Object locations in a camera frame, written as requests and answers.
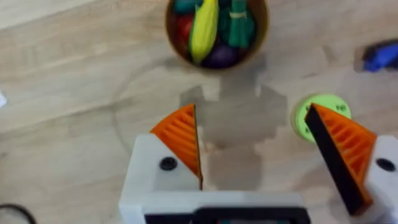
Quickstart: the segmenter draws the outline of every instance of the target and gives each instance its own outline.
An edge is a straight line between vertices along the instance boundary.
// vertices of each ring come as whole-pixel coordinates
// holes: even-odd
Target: green toy vegetable
[[[254,37],[256,25],[246,4],[246,0],[232,0],[231,7],[220,12],[218,29],[221,38],[232,47],[247,48]]]
[[[218,0],[204,0],[195,13],[189,49],[193,62],[199,64],[211,51],[216,40]]]
[[[197,6],[201,6],[203,0],[175,0],[174,12],[177,14],[189,14],[195,12]]]

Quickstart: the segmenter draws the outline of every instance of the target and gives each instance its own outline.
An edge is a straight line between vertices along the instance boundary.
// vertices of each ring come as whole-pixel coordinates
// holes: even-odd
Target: wooden bowl
[[[177,40],[176,37],[177,15],[175,15],[175,13],[173,12],[173,6],[174,6],[174,0],[169,0],[165,13],[165,27],[169,43],[179,58],[181,58],[183,61],[187,62],[188,64],[196,68],[205,70],[206,72],[228,71],[245,64],[259,51],[269,30],[269,12],[266,0],[248,0],[248,10],[250,10],[251,13],[253,14],[254,22],[256,23],[256,37],[254,38],[252,45],[241,56],[239,62],[233,65],[232,67],[223,68],[223,69],[205,68],[189,60],[188,52],[186,49],[187,47],[183,46],[181,44],[181,41]]]

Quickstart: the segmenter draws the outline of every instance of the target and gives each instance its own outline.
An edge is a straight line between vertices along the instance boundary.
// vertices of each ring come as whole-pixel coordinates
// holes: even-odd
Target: purple toy eggplant
[[[225,44],[216,45],[202,65],[206,68],[228,68],[238,62],[238,49]]]

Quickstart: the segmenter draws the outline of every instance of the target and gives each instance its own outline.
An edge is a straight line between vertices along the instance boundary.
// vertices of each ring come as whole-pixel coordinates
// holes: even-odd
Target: black cable
[[[0,204],[0,210],[2,209],[12,210],[14,212],[17,212],[21,214],[29,224],[37,224],[34,216],[30,213],[30,211],[28,211],[28,209],[26,209],[22,205],[17,205],[13,203],[4,203]]]

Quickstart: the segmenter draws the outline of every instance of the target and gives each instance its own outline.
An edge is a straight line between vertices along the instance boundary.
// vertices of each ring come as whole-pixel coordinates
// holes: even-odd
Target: wooden table
[[[353,68],[358,49],[398,37],[398,1],[269,6],[257,57],[211,76],[169,48],[164,0],[1,1],[0,201],[40,224],[121,223],[134,138],[194,102],[207,188],[299,192],[313,223],[348,223],[317,147],[289,117],[303,97],[334,93],[355,121],[398,134],[398,73]]]

